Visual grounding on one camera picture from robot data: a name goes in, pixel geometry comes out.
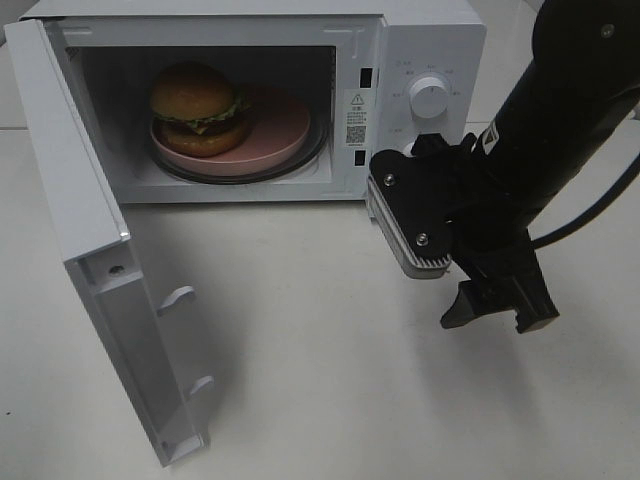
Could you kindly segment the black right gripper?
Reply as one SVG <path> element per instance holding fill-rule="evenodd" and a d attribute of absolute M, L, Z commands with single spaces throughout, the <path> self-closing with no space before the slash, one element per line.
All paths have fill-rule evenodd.
<path fill-rule="evenodd" d="M 520 208 L 508 192 L 492 184 L 476 163 L 483 153 L 468 134 L 450 145 L 439 134 L 417 137 L 412 152 L 428 172 L 429 189 L 452 234 L 453 260 L 468 275 L 458 284 L 444 329 L 514 309 L 516 331 L 531 333 L 559 316 L 548 292 L 533 242 L 519 226 Z"/>

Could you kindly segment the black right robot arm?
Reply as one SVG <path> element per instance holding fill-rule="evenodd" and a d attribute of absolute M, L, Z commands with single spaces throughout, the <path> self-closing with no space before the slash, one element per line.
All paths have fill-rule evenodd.
<path fill-rule="evenodd" d="M 528 228 L 609 139 L 639 100 L 639 5 L 547 1 L 532 60 L 488 128 L 412 161 L 430 212 L 452 235 L 467 275 L 443 315 L 446 329 L 505 310 L 525 333 L 556 318 L 536 250 L 601 214 L 638 176 L 632 163 L 593 206 L 532 239 Z"/>

